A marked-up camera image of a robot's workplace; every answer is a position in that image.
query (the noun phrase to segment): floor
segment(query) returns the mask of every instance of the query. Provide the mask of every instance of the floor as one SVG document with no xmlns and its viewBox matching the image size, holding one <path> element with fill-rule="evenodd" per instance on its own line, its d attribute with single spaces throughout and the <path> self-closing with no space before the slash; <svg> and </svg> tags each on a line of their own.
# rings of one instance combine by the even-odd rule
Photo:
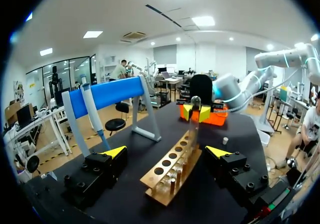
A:
<svg viewBox="0 0 320 224">
<path fill-rule="evenodd" d="M 255 103 L 261 104 L 259 99 L 256 99 L 254 101 Z M 255 107 L 249 106 L 245 113 L 251 114 L 251 115 L 256 115 L 260 116 L 263 112 L 263 106 L 261 106 L 261 109 Z M 106 108 L 103 108 L 98 111 L 98 114 L 100 116 L 101 122 L 104 124 L 108 120 L 113 119 L 113 118 L 120 118 L 121 113 L 116 111 L 115 105 L 108 106 Z M 138 120 L 146 117 L 148 113 L 146 111 L 142 111 L 138 113 Z M 271 120 L 274 120 L 276 117 L 275 113 L 271 114 Z M 95 135 L 95 131 L 92 129 L 88 116 L 84 116 L 80 118 L 78 121 L 79 129 L 85 139 L 86 144 L 88 145 L 89 148 L 94 147 L 98 143 L 100 143 L 100 138 Z M 274 186 L 278 181 L 279 181 L 279 176 L 283 176 L 288 169 L 283 168 L 281 170 L 275 169 L 275 163 L 280 162 L 283 160 L 287 154 L 287 150 L 289 147 L 289 144 L 291 142 L 291 139 L 294 137 L 297 128 L 292 127 L 290 130 L 286 130 L 282 128 L 283 124 L 286 124 L 287 120 L 282 119 L 279 130 L 282 131 L 282 133 L 275 133 L 271 138 L 269 145 L 264 148 L 264 153 L 266 156 L 266 163 L 270 165 L 271 170 L 269 171 L 269 184 L 270 186 Z M 130 107 L 129 114 L 127 115 L 127 120 L 126 120 L 126 127 L 128 128 L 132 124 L 132 107 Z M 73 158 L 77 157 L 78 155 L 81 154 L 80 149 L 76 145 L 76 141 L 72 135 L 72 133 L 67 132 L 67 124 L 64 123 L 62 124 L 62 128 L 65 131 L 66 135 L 68 136 L 69 140 L 69 145 L 72 147 L 72 154 L 69 154 L 68 156 L 65 156 L 62 153 L 62 150 L 59 146 L 56 146 L 55 148 L 48 149 L 46 152 L 41 153 L 38 157 L 40 159 L 40 166 L 38 170 L 43 174 L 46 172 L 53 171 L 66 162 L 72 160 Z M 104 134 L 106 137 L 110 136 L 109 131 L 104 131 Z M 39 135 L 38 142 L 37 142 L 37 147 L 42 147 L 44 144 L 47 144 L 48 142 L 51 142 L 55 139 L 51 125 L 49 123 L 46 123 Z M 305 167 L 305 164 L 307 163 L 307 159 L 303 159 L 302 153 L 297 158 L 298 161 L 298 168 L 301 171 L 302 168 Z M 304 186 L 302 187 L 302 190 L 305 191 L 313 182 L 312 180 L 315 180 L 316 177 L 315 175 L 312 176 L 312 178 L 309 178 Z"/>
</svg>

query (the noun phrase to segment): computer monitor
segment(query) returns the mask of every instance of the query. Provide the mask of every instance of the computer monitor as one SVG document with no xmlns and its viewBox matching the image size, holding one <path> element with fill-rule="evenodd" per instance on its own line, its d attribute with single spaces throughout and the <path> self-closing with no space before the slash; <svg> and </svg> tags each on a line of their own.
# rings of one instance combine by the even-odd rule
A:
<svg viewBox="0 0 320 224">
<path fill-rule="evenodd" d="M 159 69 L 159 73 L 162 73 L 162 72 L 166 72 L 167 71 L 167 68 L 166 67 L 160 67 L 158 68 Z"/>
<path fill-rule="evenodd" d="M 164 78 L 164 79 L 168 79 L 168 78 L 170 78 L 169 73 L 168 73 L 168 72 L 166 72 L 166 71 L 161 72 L 161 74 L 162 74 L 162 76 L 163 76 L 163 78 Z"/>
<path fill-rule="evenodd" d="M 59 90 L 54 94 L 55 103 L 56 103 L 57 107 L 62 107 L 64 105 L 64 102 L 62 100 L 62 93 L 66 92 L 66 91 L 70 92 L 70 88 L 65 88 L 63 90 Z"/>
<path fill-rule="evenodd" d="M 27 126 L 29 123 L 31 123 L 32 119 L 31 119 L 29 104 L 20 108 L 20 110 L 16 112 L 16 116 L 19 123 L 19 129 L 22 129 L 25 126 Z"/>
<path fill-rule="evenodd" d="M 172 74 L 176 72 L 176 70 L 175 70 L 174 67 L 167 67 L 167 68 L 166 68 L 166 71 L 167 71 L 168 73 L 172 73 Z"/>
</svg>

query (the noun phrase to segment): black table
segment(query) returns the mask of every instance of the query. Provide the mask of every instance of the black table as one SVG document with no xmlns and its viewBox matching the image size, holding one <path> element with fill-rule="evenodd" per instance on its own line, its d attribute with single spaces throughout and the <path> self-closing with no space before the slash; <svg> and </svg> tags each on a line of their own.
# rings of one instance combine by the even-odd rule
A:
<svg viewBox="0 0 320 224">
<path fill-rule="evenodd" d="M 247 210 L 240 207 L 226 189 L 218 187 L 204 164 L 203 155 L 167 207 L 145 194 L 147 187 L 140 178 L 188 130 L 188 123 L 179 120 L 179 107 L 175 103 L 156 111 L 155 117 L 162 135 L 158 143 L 132 133 L 130 127 L 108 139 L 111 148 L 127 146 L 128 166 L 114 188 L 107 189 L 86 213 L 110 224 L 240 223 Z M 140 120 L 138 126 L 150 130 L 148 118 Z M 224 137 L 229 138 L 227 145 L 222 145 Z M 212 146 L 229 152 L 239 151 L 247 156 L 247 163 L 253 169 L 261 175 L 268 174 L 257 129 L 248 116 L 230 113 L 224 126 L 200 124 L 198 142 L 201 149 Z M 105 151 L 102 144 L 92 149 Z M 71 174 L 83 161 L 80 155 L 55 170 L 58 180 L 62 181 L 64 175 Z"/>
</svg>

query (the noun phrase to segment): ceiling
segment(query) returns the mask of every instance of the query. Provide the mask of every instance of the ceiling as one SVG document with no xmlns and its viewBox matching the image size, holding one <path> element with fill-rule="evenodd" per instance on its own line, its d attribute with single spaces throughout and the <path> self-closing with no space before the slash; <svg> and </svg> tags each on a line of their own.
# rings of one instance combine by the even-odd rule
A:
<svg viewBox="0 0 320 224">
<path fill-rule="evenodd" d="M 190 18 L 198 16 L 212 16 L 215 26 L 194 26 Z M 86 31 L 103 33 L 83 39 Z M 43 0 L 19 33 L 13 58 L 30 67 L 52 57 L 91 51 L 99 44 L 120 44 L 129 32 L 147 34 L 134 44 L 141 48 L 151 48 L 151 41 L 155 47 L 175 44 L 179 36 L 182 44 L 213 42 L 265 50 L 267 44 L 283 49 L 309 42 L 316 31 L 290 0 Z M 48 48 L 53 53 L 40 56 Z"/>
</svg>

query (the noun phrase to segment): black stool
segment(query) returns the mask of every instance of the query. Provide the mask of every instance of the black stool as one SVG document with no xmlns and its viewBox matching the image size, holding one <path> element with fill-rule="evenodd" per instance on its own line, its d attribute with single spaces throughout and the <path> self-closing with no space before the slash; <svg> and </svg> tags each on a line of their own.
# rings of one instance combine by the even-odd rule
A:
<svg viewBox="0 0 320 224">
<path fill-rule="evenodd" d="M 119 102 L 115 105 L 115 109 L 118 112 L 121 112 L 121 118 L 108 120 L 104 125 L 105 129 L 111 132 L 110 136 L 112 135 L 112 132 L 119 131 L 126 126 L 127 113 L 129 113 L 129 105 L 127 103 Z M 125 113 L 125 120 L 122 119 L 123 113 Z"/>
<path fill-rule="evenodd" d="M 289 119 L 288 119 L 288 122 L 287 122 L 287 124 L 283 125 L 282 127 L 285 128 L 285 129 L 287 129 L 287 130 L 290 129 L 290 127 L 289 127 L 289 122 L 290 122 L 290 120 L 293 120 L 295 117 L 297 117 L 298 119 L 301 118 L 301 116 L 298 115 L 298 109 L 297 109 L 297 108 L 293 108 L 293 109 L 292 109 L 292 112 L 287 112 L 287 113 L 286 113 L 286 116 L 289 118 Z"/>
</svg>

